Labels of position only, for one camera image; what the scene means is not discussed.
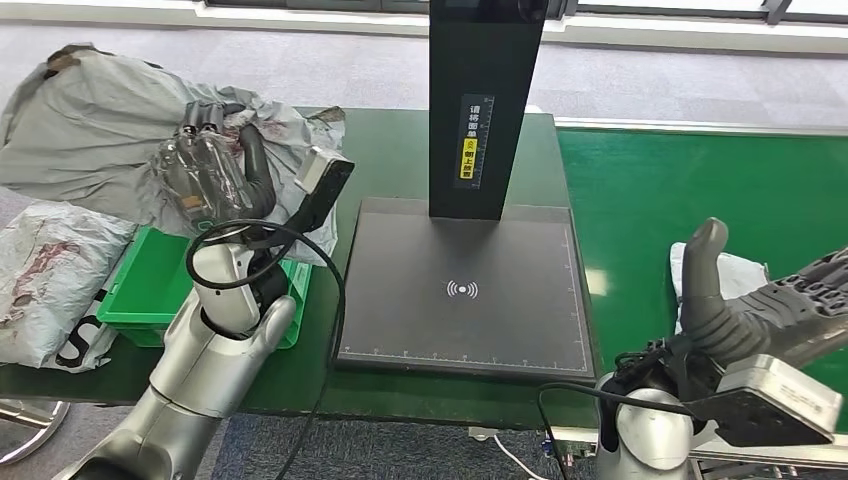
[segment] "green tabletop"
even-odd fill
[[[705,218],[727,223],[727,252],[766,263],[774,279],[848,244],[848,137],[598,128],[558,137],[607,367],[672,331],[669,247]],[[848,395],[848,349],[806,371]]]
[[[360,200],[366,196],[427,197],[428,115],[425,111],[349,110],[344,153],[357,164],[339,200],[335,262],[347,264]],[[524,121],[507,203],[568,203],[553,118]],[[311,409],[325,374],[327,338],[336,285],[324,269],[313,273],[297,345],[268,359],[242,405],[245,411],[298,414]],[[131,403],[143,392],[161,351],[119,339],[112,362],[70,375],[18,366],[0,368],[0,397],[26,396]],[[592,402],[552,396],[558,423],[593,425]],[[407,373],[334,372],[322,411],[327,415],[408,419],[493,427],[536,428],[540,420],[531,385]]]
[[[344,152],[357,162],[339,203],[344,266],[364,196],[425,198],[427,113],[350,110]],[[562,178],[565,164],[568,191]],[[508,203],[566,205],[577,236],[592,301],[591,321],[605,369],[619,352],[668,335],[675,315],[668,249],[685,241],[707,216],[730,227],[727,250],[768,263],[774,278],[848,243],[848,139],[777,134],[652,133],[568,128],[529,115],[522,130]],[[249,392],[246,411],[297,414],[311,408],[323,375],[335,309],[335,284],[316,271],[301,338],[270,357]],[[160,351],[119,340],[113,362],[70,375],[0,368],[0,396],[131,403],[146,387]],[[822,359],[809,372],[848,393],[848,352]],[[481,379],[402,373],[335,372],[324,402],[333,416],[407,419],[493,427],[537,428],[534,389]],[[551,396],[559,425],[594,426],[592,402]],[[848,429],[843,416],[841,430]]]

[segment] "green plastic bin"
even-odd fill
[[[185,269],[188,239],[142,227],[128,247],[115,282],[97,310],[97,318],[139,347],[161,347],[162,336],[191,291]],[[278,349],[297,343],[312,265],[284,260],[289,295],[297,304],[291,326]]]

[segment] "white plastic bag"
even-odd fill
[[[0,230],[0,363],[40,368],[112,271],[133,223],[36,202]]]
[[[677,324],[674,333],[683,331],[680,326],[680,302],[683,295],[683,252],[686,244],[676,242],[671,245],[669,261],[671,264],[671,282],[677,294]],[[716,260],[718,278],[721,281],[721,296],[733,300],[747,295],[768,283],[768,267],[747,258],[722,252]]]
[[[118,331],[97,320],[98,308],[100,301],[95,299],[71,330],[68,341],[44,362],[43,368],[81,373],[109,363],[111,359],[106,353],[112,348]]]

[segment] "plastic mailer bag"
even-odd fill
[[[310,148],[341,148],[344,112],[339,108],[304,117],[255,92],[192,83],[142,60],[68,46],[18,86],[0,116],[0,184],[192,237],[194,229],[156,181],[150,160],[194,101],[245,106],[224,119],[220,133],[236,153],[245,122],[261,133],[277,197],[266,217],[272,222],[284,223],[300,207],[305,193],[295,176]],[[243,164],[243,158],[234,158]],[[307,235],[332,252],[335,215]],[[300,242],[289,256],[323,263]]]
[[[40,368],[65,344],[135,225],[35,202],[0,230],[0,363]]]

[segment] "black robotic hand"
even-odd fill
[[[721,296],[727,226],[709,218],[683,255],[681,325],[720,365],[758,353],[800,368],[848,345],[848,247],[740,298]]]

